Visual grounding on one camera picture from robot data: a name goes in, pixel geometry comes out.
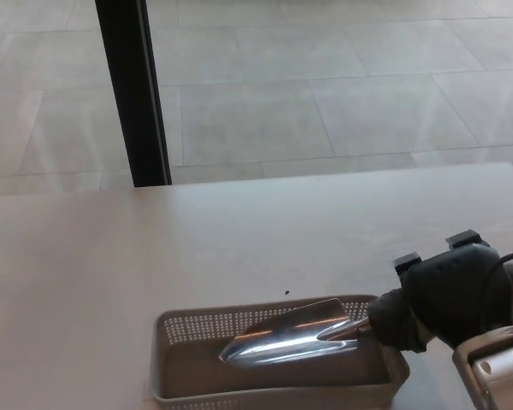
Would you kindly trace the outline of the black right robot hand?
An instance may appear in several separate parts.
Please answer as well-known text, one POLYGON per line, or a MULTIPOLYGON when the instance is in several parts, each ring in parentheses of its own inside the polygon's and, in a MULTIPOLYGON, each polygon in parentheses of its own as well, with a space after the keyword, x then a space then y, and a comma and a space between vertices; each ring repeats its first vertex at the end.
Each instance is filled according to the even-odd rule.
POLYGON ((419 321, 455 349, 473 337, 513 325, 513 284, 502 257, 474 230, 446 239, 449 249, 423 260, 416 252, 394 269, 419 321))

